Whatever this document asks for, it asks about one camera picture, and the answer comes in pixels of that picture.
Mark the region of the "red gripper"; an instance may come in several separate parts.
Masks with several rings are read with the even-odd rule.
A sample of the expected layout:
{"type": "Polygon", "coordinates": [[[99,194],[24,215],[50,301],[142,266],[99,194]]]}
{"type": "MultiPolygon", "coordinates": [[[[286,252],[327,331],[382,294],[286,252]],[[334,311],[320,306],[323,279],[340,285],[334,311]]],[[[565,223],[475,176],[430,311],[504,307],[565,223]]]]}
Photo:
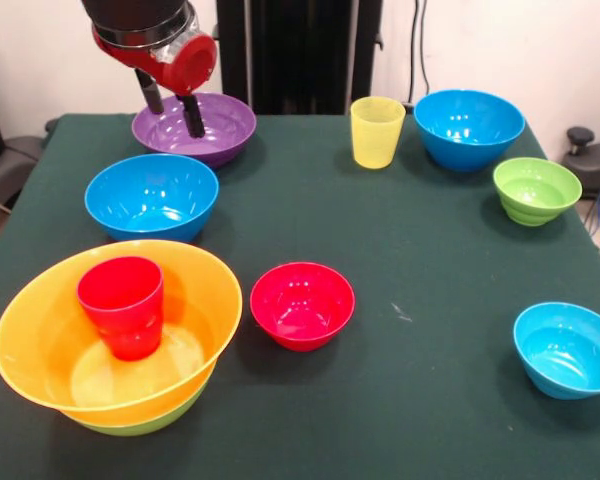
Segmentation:
{"type": "Polygon", "coordinates": [[[107,44],[96,33],[93,36],[103,52],[135,68],[141,92],[152,114],[164,112],[160,85],[177,95],[189,135],[192,138],[205,136],[198,101],[191,94],[210,79],[216,65],[217,47],[211,36],[195,33],[184,42],[173,42],[158,49],[123,49],[107,44]]]}

